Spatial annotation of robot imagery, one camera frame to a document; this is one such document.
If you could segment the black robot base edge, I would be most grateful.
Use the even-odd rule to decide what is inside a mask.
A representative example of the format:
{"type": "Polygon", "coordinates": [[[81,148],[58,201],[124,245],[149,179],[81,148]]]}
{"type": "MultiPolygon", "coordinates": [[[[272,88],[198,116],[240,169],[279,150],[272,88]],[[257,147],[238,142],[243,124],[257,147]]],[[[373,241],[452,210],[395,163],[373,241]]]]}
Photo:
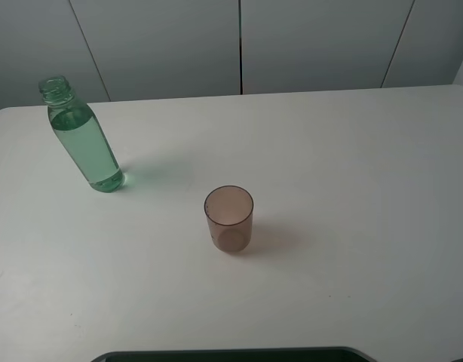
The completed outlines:
{"type": "Polygon", "coordinates": [[[184,351],[114,351],[95,361],[372,361],[349,347],[245,348],[184,351]]]}

